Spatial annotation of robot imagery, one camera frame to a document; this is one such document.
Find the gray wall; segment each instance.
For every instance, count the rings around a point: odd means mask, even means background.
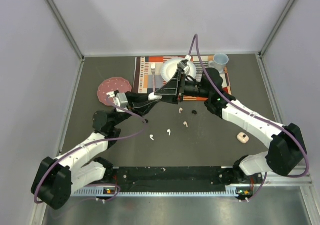
[[[286,123],[301,129],[320,192],[320,0],[298,0],[265,61]]]
[[[260,51],[288,0],[54,0],[87,55]]]
[[[0,0],[0,224],[28,224],[80,62],[44,0]]]

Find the pink plate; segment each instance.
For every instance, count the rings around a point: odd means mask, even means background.
[[[128,80],[125,80],[123,77],[112,77],[110,79],[105,80],[103,83],[100,84],[98,88],[98,98],[101,103],[106,106],[110,106],[106,99],[107,93],[115,92],[119,90],[120,93],[131,92],[132,87]]]

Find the white mug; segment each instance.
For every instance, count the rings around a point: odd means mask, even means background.
[[[218,53],[214,55],[213,61],[209,61],[208,66],[209,68],[215,68],[218,70],[219,73],[223,74],[225,66],[229,62],[229,57],[224,53]]]

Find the floor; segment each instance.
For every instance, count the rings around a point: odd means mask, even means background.
[[[274,119],[266,88],[254,54],[230,55],[228,72],[232,95],[250,109]],[[111,77],[133,83],[134,57],[86,58],[68,125],[63,153],[84,141],[92,132],[92,116],[110,109],[99,102],[98,86]],[[118,141],[101,157],[119,167],[152,166],[232,166],[247,154],[266,148],[254,137],[244,145],[236,136],[241,128],[209,113],[202,102],[179,105],[159,103],[146,116],[147,130],[141,135]],[[189,128],[183,126],[187,121]],[[142,128],[134,117],[123,122],[121,136]],[[234,198],[119,197],[101,205],[95,201],[71,198],[61,210],[45,216],[44,225],[169,225],[185,224],[311,224],[299,187],[265,187],[249,204]]]

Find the plate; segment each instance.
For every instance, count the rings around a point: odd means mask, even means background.
[[[166,61],[161,68],[161,76],[166,81],[169,82],[170,79],[176,74],[178,69],[178,63],[180,63],[184,58],[176,57]],[[187,63],[190,66],[189,72],[187,75],[196,78],[197,68],[192,61],[188,61]]]
[[[101,103],[106,106],[110,106],[110,104],[107,102],[107,93],[115,92],[117,90],[119,90],[120,93],[131,92],[132,87],[130,82],[123,77],[112,77],[100,84],[96,94]]]

